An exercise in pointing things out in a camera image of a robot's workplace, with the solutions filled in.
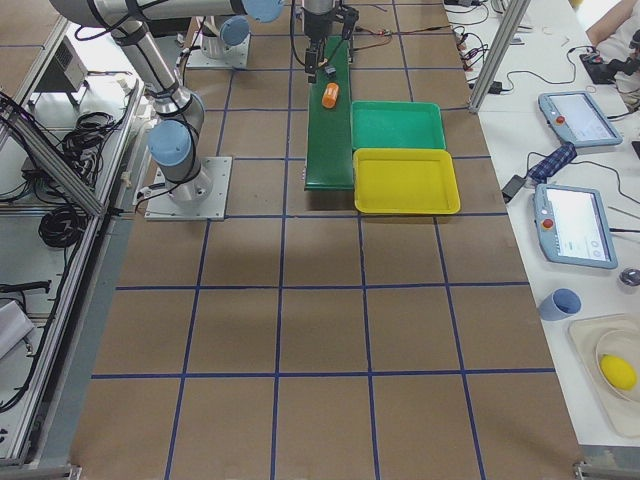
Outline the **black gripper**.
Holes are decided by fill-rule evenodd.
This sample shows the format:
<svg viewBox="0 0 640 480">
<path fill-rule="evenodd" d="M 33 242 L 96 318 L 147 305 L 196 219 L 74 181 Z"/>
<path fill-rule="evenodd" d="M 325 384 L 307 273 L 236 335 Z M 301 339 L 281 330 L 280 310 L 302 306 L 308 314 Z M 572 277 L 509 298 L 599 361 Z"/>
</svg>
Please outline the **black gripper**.
<svg viewBox="0 0 640 480">
<path fill-rule="evenodd" d="M 359 11 L 343 1 L 304 0 L 302 21 L 304 34 L 311 40 L 305 50 L 304 69 L 310 84 L 317 81 L 317 70 L 323 60 L 323 39 L 326 39 L 334 23 L 342 25 L 341 41 L 351 39 Z"/>
</svg>

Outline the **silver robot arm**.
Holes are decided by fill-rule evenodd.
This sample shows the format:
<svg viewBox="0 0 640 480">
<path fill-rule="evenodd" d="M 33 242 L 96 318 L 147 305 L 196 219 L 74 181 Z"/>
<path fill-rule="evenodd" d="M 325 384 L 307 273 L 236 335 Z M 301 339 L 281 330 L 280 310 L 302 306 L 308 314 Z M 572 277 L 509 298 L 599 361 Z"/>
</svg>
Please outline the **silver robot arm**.
<svg viewBox="0 0 640 480">
<path fill-rule="evenodd" d="M 233 47 L 249 39 L 249 18 L 261 23 L 277 20 L 283 9 L 282 1 L 233 1 L 233 11 L 207 17 L 200 34 L 201 50 L 209 58 L 219 58 Z M 317 81 L 318 71 L 331 64 L 332 54 L 325 48 L 333 25 L 342 25 L 341 41 L 351 39 L 359 20 L 359 11 L 342 1 L 303 1 L 300 7 L 290 7 L 289 37 L 294 37 L 296 15 L 301 15 L 302 29 L 309 41 L 303 58 L 296 61 L 304 67 L 308 81 Z"/>
<path fill-rule="evenodd" d="M 276 20 L 281 1 L 53 1 L 66 19 L 81 27 L 102 28 L 111 35 L 153 98 L 161 121 L 152 128 L 148 147 L 165 179 L 165 188 L 178 201 L 210 191 L 196 147 L 204 122 L 204 105 L 184 86 L 163 59 L 148 23 L 177 17 L 251 17 L 262 23 Z"/>
</svg>

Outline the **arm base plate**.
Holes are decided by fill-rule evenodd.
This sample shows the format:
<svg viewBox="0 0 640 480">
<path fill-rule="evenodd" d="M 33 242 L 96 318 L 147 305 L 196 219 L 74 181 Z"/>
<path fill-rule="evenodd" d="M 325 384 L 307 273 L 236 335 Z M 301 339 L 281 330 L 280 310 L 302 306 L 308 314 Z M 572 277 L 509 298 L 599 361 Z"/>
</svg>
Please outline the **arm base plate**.
<svg viewBox="0 0 640 480">
<path fill-rule="evenodd" d="M 173 190 L 159 167 L 155 170 L 155 182 L 162 187 L 150 194 L 144 217 L 149 221 L 222 221 L 230 184 L 231 157 L 202 157 L 200 174 L 192 181 Z"/>
<path fill-rule="evenodd" d="M 187 69 L 195 70 L 245 70 L 249 57 L 251 35 L 238 45 L 228 45 L 219 37 L 198 34 L 196 46 L 192 50 Z"/>
</svg>

